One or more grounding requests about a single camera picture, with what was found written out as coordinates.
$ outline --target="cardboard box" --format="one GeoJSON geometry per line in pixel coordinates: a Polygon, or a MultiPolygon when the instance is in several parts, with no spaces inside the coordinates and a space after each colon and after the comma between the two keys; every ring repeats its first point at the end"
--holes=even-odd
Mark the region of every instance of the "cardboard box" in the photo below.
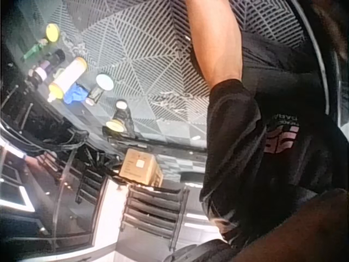
{"type": "Polygon", "coordinates": [[[154,155],[128,149],[119,174],[130,180],[160,187],[163,174],[154,155]]]}

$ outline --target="white sticker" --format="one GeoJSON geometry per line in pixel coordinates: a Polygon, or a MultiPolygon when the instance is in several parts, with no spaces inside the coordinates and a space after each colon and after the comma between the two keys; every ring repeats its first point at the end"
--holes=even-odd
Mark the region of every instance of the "white sticker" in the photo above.
{"type": "Polygon", "coordinates": [[[137,163],[136,163],[136,167],[143,168],[144,164],[145,164],[145,162],[143,160],[138,159],[137,163]]]}

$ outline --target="t-shirt sleeve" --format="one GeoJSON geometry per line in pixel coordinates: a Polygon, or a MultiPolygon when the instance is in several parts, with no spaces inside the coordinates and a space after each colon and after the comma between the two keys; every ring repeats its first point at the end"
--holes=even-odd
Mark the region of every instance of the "t-shirt sleeve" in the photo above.
{"type": "Polygon", "coordinates": [[[244,199],[263,156],[265,133],[257,102],[240,81],[227,80],[212,89],[201,201],[213,197],[215,209],[221,213],[244,199]]]}

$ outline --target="blue microfiber towel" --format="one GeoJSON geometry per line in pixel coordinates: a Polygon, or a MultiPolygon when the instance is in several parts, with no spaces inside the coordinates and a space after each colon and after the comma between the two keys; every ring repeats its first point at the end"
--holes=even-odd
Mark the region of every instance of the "blue microfiber towel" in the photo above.
{"type": "Polygon", "coordinates": [[[65,103],[70,104],[73,101],[84,101],[88,96],[88,91],[79,86],[77,83],[64,94],[63,100],[65,103]]]}

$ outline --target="green bottle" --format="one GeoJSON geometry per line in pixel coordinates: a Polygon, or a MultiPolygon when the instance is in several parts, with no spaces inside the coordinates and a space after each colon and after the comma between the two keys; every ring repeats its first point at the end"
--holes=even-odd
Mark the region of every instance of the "green bottle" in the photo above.
{"type": "Polygon", "coordinates": [[[24,62],[32,55],[40,52],[40,50],[43,49],[43,47],[46,46],[48,43],[49,42],[45,38],[39,40],[37,44],[35,44],[32,48],[30,48],[28,52],[24,54],[24,56],[22,56],[21,61],[24,62]]]}

